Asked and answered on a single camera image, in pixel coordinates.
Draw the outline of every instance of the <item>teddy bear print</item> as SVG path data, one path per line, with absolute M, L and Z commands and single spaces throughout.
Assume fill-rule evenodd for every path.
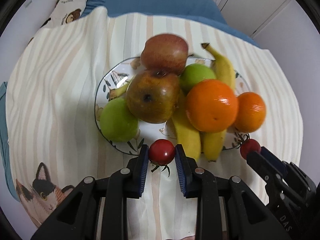
M 66 23 L 71 23 L 71 22 L 79 19 L 80 18 L 80 12 L 81 12 L 81 9 L 77 9 L 77 10 L 71 12 L 66 18 Z

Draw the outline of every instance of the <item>cherry tomato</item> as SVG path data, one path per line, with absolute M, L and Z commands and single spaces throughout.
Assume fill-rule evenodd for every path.
M 248 153 L 253 151 L 257 153 L 261 152 L 260 144 L 254 139 L 248 139 L 240 146 L 240 154 L 245 160 L 247 159 Z
M 149 160 L 157 166 L 168 165 L 174 159 L 175 148 L 166 139 L 156 140 L 149 148 Z

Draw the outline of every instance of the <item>tablecloth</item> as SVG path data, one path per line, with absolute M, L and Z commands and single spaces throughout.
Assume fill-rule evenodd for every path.
M 6 95 L 12 177 L 21 203 L 36 225 L 84 177 L 97 179 L 126 166 L 130 156 L 117 152 L 94 120 L 95 92 L 117 63 L 138 56 L 145 41 L 159 33 L 186 39 L 189 52 L 210 58 L 200 43 L 210 42 L 227 56 L 252 91 L 267 106 L 263 126 L 251 134 L 279 159 L 299 164 L 303 125 L 297 99 L 281 67 L 268 50 L 259 49 L 213 27 L 186 19 L 145 16 L 116 18 L 105 8 L 68 25 L 41 29 L 21 55 Z M 264 181 L 246 165 L 238 149 L 215 163 L 198 165 L 214 175 L 240 176 L 267 202 Z M 175 163 L 170 165 L 175 170 Z M 177 174 L 148 167 L 145 191 L 128 200 L 130 239 L 182 239 L 194 236 L 196 200 L 184 199 Z

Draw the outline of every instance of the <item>tomato stem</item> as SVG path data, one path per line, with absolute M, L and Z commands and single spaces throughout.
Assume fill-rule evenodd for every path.
M 160 166 L 156 166 L 156 167 L 154 167 L 152 170 L 151 170 L 151 172 L 154 172 L 155 170 L 157 170 L 158 168 L 159 168 Z
M 170 176 L 170 169 L 169 169 L 169 166 L 168 166 L 168 165 L 166 165 L 162 171 L 164 171 L 165 169 L 168 169 L 168 173 L 169 173 L 168 177 L 169 177 L 169 176 Z

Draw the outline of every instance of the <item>decorative plate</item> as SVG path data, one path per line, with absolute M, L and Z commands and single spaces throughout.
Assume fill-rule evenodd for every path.
M 192 63 L 201 63 L 208 67 L 213 60 L 197 57 L 188 57 L 186 65 Z M 109 73 L 107 73 L 100 81 L 95 98 L 94 116 L 97 127 L 100 129 L 100 115 L 103 107 L 109 102 L 110 91 L 114 88 L 123 86 L 126 82 L 143 70 L 144 67 L 140 65 L 140 58 L 133 57 L 126 59 L 116 65 Z M 248 84 L 243 77 L 235 71 L 236 75 L 236 89 L 235 94 L 250 91 Z M 246 139 L 248 134 L 236 133 L 234 131 L 228 132 L 226 135 L 223 150 L 229 150 L 240 146 L 241 139 Z M 172 121 L 167 121 L 162 124 L 150 124 L 144 121 L 139 121 L 139 130 L 137 135 L 128 142 L 112 142 L 107 140 L 119 152 L 128 155 L 138 155 L 139 150 L 143 144 L 151 145 L 158 139 L 167 139 L 174 145 L 177 143 L 175 129 Z

